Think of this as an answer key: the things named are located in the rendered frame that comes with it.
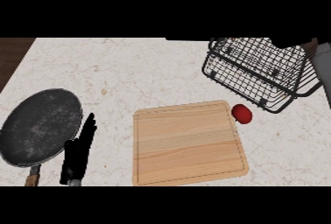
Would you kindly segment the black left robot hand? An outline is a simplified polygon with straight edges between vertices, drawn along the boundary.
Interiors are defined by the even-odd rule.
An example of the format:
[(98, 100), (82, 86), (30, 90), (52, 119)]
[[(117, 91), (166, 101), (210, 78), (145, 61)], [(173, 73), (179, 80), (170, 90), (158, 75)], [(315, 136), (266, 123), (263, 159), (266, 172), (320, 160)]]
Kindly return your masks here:
[(90, 113), (79, 138), (67, 140), (64, 145), (65, 159), (62, 164), (59, 184), (68, 185), (73, 179), (83, 180), (89, 164), (89, 151), (98, 130), (95, 114)]

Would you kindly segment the dark grey frying pan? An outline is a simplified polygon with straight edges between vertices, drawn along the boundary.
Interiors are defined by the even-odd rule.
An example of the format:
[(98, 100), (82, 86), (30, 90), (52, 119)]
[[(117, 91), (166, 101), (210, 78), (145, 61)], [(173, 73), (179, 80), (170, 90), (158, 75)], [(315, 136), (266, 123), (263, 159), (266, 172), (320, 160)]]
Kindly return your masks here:
[(83, 119), (79, 97), (64, 88), (33, 94), (15, 107), (0, 128), (0, 156), (15, 167), (28, 168), (25, 186), (37, 186), (40, 167), (64, 150)]

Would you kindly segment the red tomato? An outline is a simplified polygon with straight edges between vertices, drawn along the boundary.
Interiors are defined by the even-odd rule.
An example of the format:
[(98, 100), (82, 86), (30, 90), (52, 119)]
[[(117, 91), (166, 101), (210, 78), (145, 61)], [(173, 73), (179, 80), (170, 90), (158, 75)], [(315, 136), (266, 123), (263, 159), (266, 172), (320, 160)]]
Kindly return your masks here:
[(253, 120), (253, 112), (243, 104), (237, 104), (232, 107), (232, 117), (240, 124), (247, 124)]

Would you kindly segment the grey appliance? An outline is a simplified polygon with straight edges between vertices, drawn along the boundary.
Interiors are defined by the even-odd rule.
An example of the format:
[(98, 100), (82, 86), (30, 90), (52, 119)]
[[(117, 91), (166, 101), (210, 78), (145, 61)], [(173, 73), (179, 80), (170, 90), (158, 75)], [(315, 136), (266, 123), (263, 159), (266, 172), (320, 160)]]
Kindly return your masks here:
[(331, 44), (324, 43), (317, 47), (312, 58), (315, 73), (324, 85), (325, 97), (331, 108)]

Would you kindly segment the pale wooden cutting board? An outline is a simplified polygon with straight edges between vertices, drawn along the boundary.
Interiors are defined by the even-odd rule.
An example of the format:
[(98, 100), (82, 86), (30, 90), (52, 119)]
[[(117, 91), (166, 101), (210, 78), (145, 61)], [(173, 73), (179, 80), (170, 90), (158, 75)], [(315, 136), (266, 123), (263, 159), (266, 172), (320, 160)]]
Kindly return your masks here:
[(135, 112), (135, 186), (185, 185), (247, 173), (244, 147), (226, 101)]

